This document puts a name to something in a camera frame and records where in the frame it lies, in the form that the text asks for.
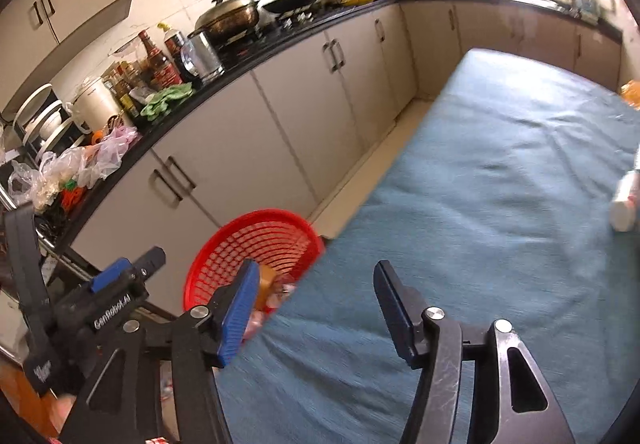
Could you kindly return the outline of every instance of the floor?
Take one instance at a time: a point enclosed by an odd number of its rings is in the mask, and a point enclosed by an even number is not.
[[[398,117],[396,127],[314,221],[316,233],[327,238],[335,238],[342,232],[396,157],[402,153],[431,104],[418,98],[409,103]]]

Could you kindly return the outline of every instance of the gas stove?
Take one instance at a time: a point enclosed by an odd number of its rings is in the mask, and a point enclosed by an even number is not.
[[[225,69],[233,68],[311,26],[319,18],[331,14],[333,10],[335,8],[318,6],[281,14],[264,27],[246,32],[238,38],[232,38],[225,45],[218,46],[218,57]]]

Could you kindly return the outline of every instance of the blue gripper pad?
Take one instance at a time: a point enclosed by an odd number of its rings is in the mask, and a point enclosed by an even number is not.
[[[98,274],[98,276],[91,280],[91,292],[96,294],[108,284],[116,281],[122,271],[129,267],[131,267],[131,262],[127,258],[118,258],[109,267]]]
[[[242,336],[255,299],[258,297],[260,286],[260,268],[253,260],[245,260],[238,271],[236,280],[231,286],[237,285],[236,294],[231,300],[228,310],[222,320],[222,341],[218,349],[218,358],[222,366],[229,364],[238,353]]]

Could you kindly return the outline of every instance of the sauce bottle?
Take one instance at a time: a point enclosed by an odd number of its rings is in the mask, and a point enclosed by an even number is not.
[[[167,56],[164,55],[164,52],[154,45],[151,39],[149,39],[149,34],[146,30],[142,30],[138,36],[142,40],[143,45],[145,45],[149,65],[151,65],[156,76],[156,80],[160,85],[163,88],[168,88],[174,84],[181,84],[182,79],[180,78],[180,74],[178,74],[178,70]]]

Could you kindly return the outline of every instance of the stainless steel pot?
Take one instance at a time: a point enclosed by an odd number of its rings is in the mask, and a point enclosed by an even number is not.
[[[214,7],[196,21],[196,30],[204,30],[211,42],[220,45],[233,36],[254,28],[260,19],[256,0],[213,0]]]

